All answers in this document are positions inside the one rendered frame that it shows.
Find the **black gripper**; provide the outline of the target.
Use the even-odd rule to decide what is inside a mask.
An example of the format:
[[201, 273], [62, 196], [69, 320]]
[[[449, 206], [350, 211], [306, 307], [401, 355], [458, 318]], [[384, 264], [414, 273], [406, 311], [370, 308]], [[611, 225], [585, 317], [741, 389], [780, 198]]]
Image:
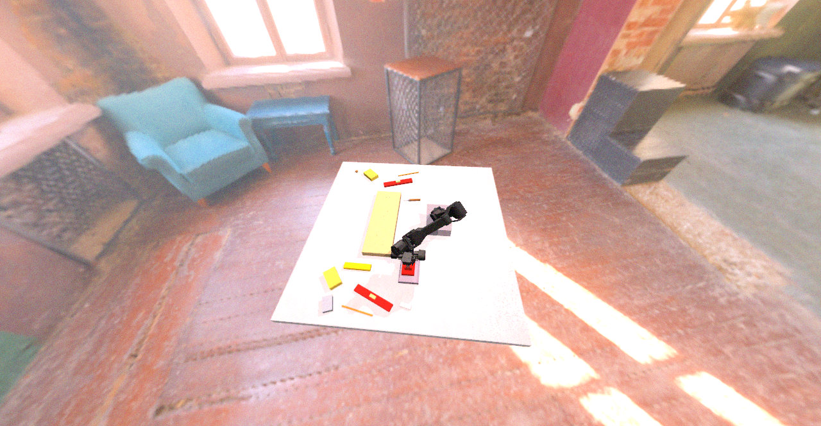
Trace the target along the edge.
[[[416, 257], [416, 260], [425, 260], [425, 255], [426, 255], [425, 250], [414, 251], [413, 249], [409, 250], [409, 248], [407, 248], [405, 251], [413, 251], [414, 256]], [[402, 260], [403, 252], [399, 256], [394, 255], [394, 253], [392, 252], [391, 257], [392, 257], [392, 259]]]

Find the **tan wooden floor panel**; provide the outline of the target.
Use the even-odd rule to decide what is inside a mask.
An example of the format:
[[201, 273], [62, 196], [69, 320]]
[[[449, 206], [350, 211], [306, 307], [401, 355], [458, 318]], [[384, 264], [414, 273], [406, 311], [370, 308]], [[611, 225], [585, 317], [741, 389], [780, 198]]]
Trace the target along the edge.
[[377, 191], [362, 255], [391, 257], [401, 196], [400, 192]]

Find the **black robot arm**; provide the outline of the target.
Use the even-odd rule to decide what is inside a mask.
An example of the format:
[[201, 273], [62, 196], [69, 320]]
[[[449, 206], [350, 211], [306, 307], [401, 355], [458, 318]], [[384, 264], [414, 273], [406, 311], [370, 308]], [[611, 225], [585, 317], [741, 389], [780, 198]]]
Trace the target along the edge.
[[[433, 219], [433, 223], [429, 223], [429, 225], [425, 225], [423, 228], [412, 229], [407, 234], [402, 236], [401, 240], [394, 245], [392, 245], [391, 250], [394, 255], [399, 256], [403, 252], [402, 257], [402, 264], [404, 265], [411, 265], [416, 260], [413, 251], [405, 251], [407, 248], [409, 250], [414, 250], [417, 246], [421, 245], [423, 239], [428, 235], [433, 233], [435, 230], [441, 229], [444, 225], [449, 225], [452, 222], [457, 222], [463, 219], [466, 214], [466, 209], [464, 209], [463, 204], [460, 201], [455, 201], [452, 203], [446, 210], [441, 209], [441, 207], [437, 207], [436, 209], [429, 214], [429, 216]], [[450, 217], [454, 217], [455, 219], [452, 221]]]

